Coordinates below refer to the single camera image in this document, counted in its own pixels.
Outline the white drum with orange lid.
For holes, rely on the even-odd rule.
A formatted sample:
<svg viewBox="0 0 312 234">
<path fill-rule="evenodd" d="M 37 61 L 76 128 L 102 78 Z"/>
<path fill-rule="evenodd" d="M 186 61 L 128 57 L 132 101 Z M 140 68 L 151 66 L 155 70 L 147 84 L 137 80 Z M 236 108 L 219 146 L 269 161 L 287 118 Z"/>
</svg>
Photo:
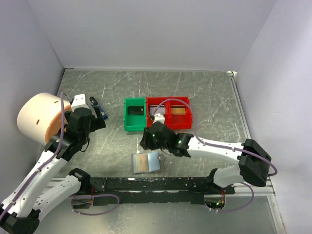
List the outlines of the white drum with orange lid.
<svg viewBox="0 0 312 234">
<path fill-rule="evenodd" d="M 45 146 L 61 128 L 60 98 L 50 93 L 39 93 L 27 101 L 17 117 L 22 134 Z"/>
</svg>

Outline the green plastic bin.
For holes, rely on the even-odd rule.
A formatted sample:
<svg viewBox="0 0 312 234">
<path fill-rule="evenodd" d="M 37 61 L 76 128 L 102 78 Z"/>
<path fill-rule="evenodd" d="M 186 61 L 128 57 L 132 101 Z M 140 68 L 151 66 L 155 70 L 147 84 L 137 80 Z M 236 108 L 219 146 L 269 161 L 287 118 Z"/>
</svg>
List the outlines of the green plastic bin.
<svg viewBox="0 0 312 234">
<path fill-rule="evenodd" d="M 144 115 L 128 115 L 129 106 L 144 106 Z M 143 131 L 147 127 L 147 110 L 145 97 L 132 97 L 124 100 L 124 113 L 123 113 L 124 130 Z"/>
</svg>

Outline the grey card holder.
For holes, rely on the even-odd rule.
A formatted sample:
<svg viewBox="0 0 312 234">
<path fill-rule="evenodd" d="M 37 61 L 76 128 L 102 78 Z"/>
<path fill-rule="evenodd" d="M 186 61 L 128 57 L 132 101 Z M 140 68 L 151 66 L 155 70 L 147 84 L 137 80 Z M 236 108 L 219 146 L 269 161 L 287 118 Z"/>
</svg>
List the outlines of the grey card holder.
<svg viewBox="0 0 312 234">
<path fill-rule="evenodd" d="M 159 151 L 131 155 L 133 174 L 150 174 L 164 168 L 164 156 Z"/>
</svg>

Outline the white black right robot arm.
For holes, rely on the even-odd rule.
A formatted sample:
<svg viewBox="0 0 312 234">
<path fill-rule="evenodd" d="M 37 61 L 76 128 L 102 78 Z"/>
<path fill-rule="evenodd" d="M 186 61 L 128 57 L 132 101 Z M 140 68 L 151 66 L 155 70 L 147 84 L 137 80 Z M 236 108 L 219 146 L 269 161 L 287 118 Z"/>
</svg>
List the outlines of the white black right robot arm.
<svg viewBox="0 0 312 234">
<path fill-rule="evenodd" d="M 272 158 L 253 139 L 243 143 L 228 143 L 200 138 L 190 133 L 176 133 L 161 122 L 144 129 L 140 145 L 145 150 L 165 149 L 178 157 L 208 157 L 222 159 L 230 165 L 212 169 L 207 189 L 212 194 L 241 182 L 265 187 Z"/>
</svg>

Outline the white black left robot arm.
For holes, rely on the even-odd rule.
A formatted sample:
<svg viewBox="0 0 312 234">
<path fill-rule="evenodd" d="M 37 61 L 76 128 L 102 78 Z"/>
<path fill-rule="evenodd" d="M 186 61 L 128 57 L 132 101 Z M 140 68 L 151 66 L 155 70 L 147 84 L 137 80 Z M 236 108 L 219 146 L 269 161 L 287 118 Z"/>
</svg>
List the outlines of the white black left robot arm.
<svg viewBox="0 0 312 234">
<path fill-rule="evenodd" d="M 9 234 L 32 234 L 43 218 L 67 197 L 85 195 L 91 176 L 75 168 L 52 189 L 51 179 L 89 142 L 90 133 L 106 127 L 100 114 L 79 107 L 61 114 L 61 129 L 44 147 L 38 162 L 21 184 L 0 204 L 0 226 Z"/>
</svg>

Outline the dark card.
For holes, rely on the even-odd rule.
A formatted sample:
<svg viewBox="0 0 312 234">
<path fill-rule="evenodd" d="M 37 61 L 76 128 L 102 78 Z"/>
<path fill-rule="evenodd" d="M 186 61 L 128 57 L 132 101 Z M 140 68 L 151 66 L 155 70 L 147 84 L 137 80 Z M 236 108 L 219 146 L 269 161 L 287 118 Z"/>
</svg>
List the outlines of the dark card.
<svg viewBox="0 0 312 234">
<path fill-rule="evenodd" d="M 144 106 L 129 106 L 128 115 L 144 115 Z"/>
</svg>

